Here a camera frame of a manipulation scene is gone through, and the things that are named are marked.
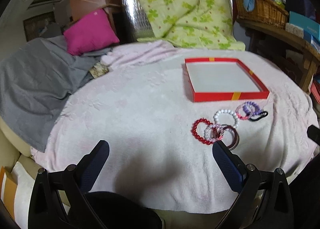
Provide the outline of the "blue cardboard box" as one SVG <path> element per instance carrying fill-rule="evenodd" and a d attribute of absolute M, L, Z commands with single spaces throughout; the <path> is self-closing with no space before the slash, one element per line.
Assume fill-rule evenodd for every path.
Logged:
<path fill-rule="evenodd" d="M 312 36 L 314 36 L 319 41 L 319 23 L 292 11 L 290 12 L 289 16 L 289 23 L 296 25 L 297 27 L 303 28 L 304 30 L 312 34 Z"/>

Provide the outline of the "silver foil insulation panel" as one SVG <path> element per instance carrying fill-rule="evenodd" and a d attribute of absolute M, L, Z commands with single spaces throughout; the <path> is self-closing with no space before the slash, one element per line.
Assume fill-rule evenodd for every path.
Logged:
<path fill-rule="evenodd" d="M 130 40 L 154 37 L 149 20 L 138 0 L 121 0 Z"/>

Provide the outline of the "white patterned box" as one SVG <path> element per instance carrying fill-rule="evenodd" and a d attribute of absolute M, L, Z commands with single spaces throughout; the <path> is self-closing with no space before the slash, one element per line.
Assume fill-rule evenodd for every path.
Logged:
<path fill-rule="evenodd" d="M 304 29 L 291 23 L 286 23 L 285 30 L 297 37 L 304 38 Z"/>

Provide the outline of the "small patterned cloth pouch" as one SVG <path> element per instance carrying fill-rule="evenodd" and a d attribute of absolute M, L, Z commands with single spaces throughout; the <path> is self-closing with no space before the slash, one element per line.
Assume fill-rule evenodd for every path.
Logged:
<path fill-rule="evenodd" d="M 107 74 L 109 72 L 109 68 L 107 65 L 96 63 L 89 72 L 94 79 L 97 79 Z"/>

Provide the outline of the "red shallow box tray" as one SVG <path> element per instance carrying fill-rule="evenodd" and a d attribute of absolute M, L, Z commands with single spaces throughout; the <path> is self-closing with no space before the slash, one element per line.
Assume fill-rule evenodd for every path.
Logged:
<path fill-rule="evenodd" d="M 237 58 L 186 58 L 194 102 L 266 99 L 270 91 Z"/>

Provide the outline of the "wooden side table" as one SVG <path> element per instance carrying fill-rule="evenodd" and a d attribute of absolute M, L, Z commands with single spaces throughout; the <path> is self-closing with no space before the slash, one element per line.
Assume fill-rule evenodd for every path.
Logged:
<path fill-rule="evenodd" d="M 259 23 L 250 20 L 237 18 L 237 22 L 244 26 L 269 36 L 275 37 L 282 42 L 287 43 L 293 48 L 299 50 L 303 54 L 303 76 L 299 83 L 299 87 L 306 93 L 309 92 L 309 85 L 312 83 L 312 78 L 316 74 L 319 67 L 319 52 L 303 38 L 295 36 L 284 29 L 274 27 L 269 24 Z"/>

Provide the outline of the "wicker basket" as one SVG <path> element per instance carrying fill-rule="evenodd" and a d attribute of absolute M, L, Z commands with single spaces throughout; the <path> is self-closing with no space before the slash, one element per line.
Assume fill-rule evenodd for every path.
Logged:
<path fill-rule="evenodd" d="M 235 0 L 238 18 L 258 23 L 269 24 L 284 29 L 289 13 L 272 0 L 254 0 L 254 9 L 247 11 L 244 0 Z"/>

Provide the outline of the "grey bed sheet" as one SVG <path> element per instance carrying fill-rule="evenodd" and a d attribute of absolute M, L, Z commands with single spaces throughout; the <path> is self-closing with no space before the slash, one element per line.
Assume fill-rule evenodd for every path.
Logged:
<path fill-rule="evenodd" d="M 111 50 L 73 56 L 64 36 L 27 42 L 1 61 L 1 118 L 24 142 L 44 152 L 69 96 L 92 80 L 90 69 Z"/>

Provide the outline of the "dark red bangle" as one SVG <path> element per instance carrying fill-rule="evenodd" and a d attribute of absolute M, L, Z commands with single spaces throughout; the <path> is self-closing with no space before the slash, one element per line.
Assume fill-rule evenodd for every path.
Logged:
<path fill-rule="evenodd" d="M 229 131 L 229 128 L 231 128 L 231 125 L 227 124 L 214 124 L 213 126 L 213 141 L 214 143 L 217 141 L 224 141 L 225 145 L 228 146 L 231 145 L 233 141 L 233 134 L 231 131 Z"/>

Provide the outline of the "silver metal bangle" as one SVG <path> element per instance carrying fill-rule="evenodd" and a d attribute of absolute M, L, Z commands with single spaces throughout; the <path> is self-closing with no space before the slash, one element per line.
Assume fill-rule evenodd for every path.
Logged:
<path fill-rule="evenodd" d="M 231 133 L 233 134 L 233 141 L 231 145 L 228 146 L 228 148 L 229 150 L 234 150 L 240 142 L 240 137 L 236 129 L 234 129 L 233 127 L 229 128 L 229 131 L 231 131 Z"/>

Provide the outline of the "magenta pillow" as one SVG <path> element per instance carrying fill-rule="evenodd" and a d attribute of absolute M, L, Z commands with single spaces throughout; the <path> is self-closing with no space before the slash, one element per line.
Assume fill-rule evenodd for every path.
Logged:
<path fill-rule="evenodd" d="M 101 50 L 119 43 L 112 29 L 107 13 L 98 9 L 82 17 L 63 32 L 67 42 L 67 51 L 71 55 Z"/>

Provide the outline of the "green clover quilt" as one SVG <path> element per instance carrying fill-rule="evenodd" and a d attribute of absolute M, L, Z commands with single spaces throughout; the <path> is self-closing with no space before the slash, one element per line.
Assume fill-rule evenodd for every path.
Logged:
<path fill-rule="evenodd" d="M 151 25 L 150 40 L 175 47 L 245 50 L 233 36 L 230 0 L 138 0 Z"/>

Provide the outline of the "pink textured blanket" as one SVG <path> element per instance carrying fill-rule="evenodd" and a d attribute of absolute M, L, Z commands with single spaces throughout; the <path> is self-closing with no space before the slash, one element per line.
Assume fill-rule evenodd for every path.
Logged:
<path fill-rule="evenodd" d="M 94 191 L 108 191 L 153 209 L 216 213 L 236 198 L 212 156 L 212 148 L 191 134 L 193 122 L 212 119 L 237 102 L 193 103 L 185 58 L 241 60 L 267 86 L 258 104 L 268 116 L 242 121 L 237 154 L 258 169 L 282 168 L 290 179 L 313 158 L 317 145 L 306 131 L 317 125 L 310 97 L 284 72 L 248 51 L 178 49 L 162 61 L 121 67 L 90 81 L 70 96 L 36 163 L 49 171 L 78 163 L 100 140 L 110 156 Z"/>

